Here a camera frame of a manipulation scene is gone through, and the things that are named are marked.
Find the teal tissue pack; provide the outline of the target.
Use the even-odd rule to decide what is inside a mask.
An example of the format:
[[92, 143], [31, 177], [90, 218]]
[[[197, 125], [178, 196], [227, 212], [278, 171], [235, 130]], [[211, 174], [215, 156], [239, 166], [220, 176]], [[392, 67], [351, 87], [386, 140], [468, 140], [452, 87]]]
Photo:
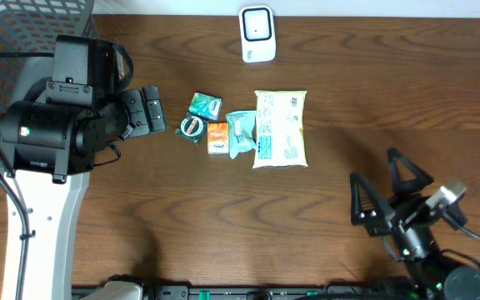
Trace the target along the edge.
[[223, 100], [220, 97], [210, 96], [204, 93], [195, 92], [188, 111], [202, 118], [211, 121], [219, 119], [219, 113], [222, 107]]

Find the orange small box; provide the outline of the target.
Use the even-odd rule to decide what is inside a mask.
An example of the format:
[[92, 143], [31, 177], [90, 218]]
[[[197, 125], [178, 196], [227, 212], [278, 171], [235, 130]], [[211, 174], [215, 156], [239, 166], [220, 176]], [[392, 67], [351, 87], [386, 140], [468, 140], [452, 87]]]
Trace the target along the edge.
[[229, 153], [229, 126], [226, 122], [213, 122], [207, 125], [207, 153]]

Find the teal small packet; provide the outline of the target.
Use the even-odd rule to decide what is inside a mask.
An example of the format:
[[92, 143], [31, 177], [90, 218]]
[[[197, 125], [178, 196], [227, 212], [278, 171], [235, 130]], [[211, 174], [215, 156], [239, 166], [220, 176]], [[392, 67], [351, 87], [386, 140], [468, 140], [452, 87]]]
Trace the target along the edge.
[[256, 148], [253, 138], [256, 115], [255, 111], [236, 111], [226, 115], [231, 159], [234, 159], [239, 153], [246, 153]]

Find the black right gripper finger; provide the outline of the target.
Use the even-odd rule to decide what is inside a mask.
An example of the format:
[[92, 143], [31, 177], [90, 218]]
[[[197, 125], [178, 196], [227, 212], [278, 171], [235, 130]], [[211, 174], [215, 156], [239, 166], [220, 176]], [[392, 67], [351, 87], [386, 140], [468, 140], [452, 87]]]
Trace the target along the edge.
[[364, 227], [391, 228], [395, 211], [388, 200], [360, 173], [351, 173], [351, 222]]
[[421, 192], [433, 183], [433, 177], [395, 147], [387, 150], [392, 190], [396, 195]]

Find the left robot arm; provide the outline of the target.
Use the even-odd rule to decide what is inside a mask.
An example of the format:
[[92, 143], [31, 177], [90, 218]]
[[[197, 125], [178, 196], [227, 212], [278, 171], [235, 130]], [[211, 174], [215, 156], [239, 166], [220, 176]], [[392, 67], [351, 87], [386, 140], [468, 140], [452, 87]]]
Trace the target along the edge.
[[158, 89], [132, 89], [119, 44], [61, 35], [52, 75], [0, 119], [7, 190], [2, 297], [69, 299], [75, 236], [95, 156], [166, 127]]

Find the white snack bag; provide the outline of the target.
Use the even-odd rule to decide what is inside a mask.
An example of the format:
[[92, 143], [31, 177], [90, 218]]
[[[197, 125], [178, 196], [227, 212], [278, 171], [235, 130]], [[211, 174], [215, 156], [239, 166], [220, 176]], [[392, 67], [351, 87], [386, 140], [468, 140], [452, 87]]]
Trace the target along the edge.
[[307, 167], [303, 109], [308, 92], [254, 92], [257, 148], [252, 168]]

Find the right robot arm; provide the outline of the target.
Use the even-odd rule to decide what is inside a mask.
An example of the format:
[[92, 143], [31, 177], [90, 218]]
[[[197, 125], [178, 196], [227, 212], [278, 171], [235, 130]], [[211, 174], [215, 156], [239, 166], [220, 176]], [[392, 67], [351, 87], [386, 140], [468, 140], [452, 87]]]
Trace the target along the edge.
[[395, 249], [385, 248], [403, 263], [426, 299], [480, 299], [480, 262], [470, 266], [448, 256], [433, 236], [431, 226], [442, 219], [458, 230], [467, 223], [459, 202], [467, 187], [445, 183], [430, 196], [422, 190], [433, 177], [395, 147], [387, 150], [393, 195], [384, 197], [362, 174], [350, 175], [351, 223], [371, 237], [392, 238]]

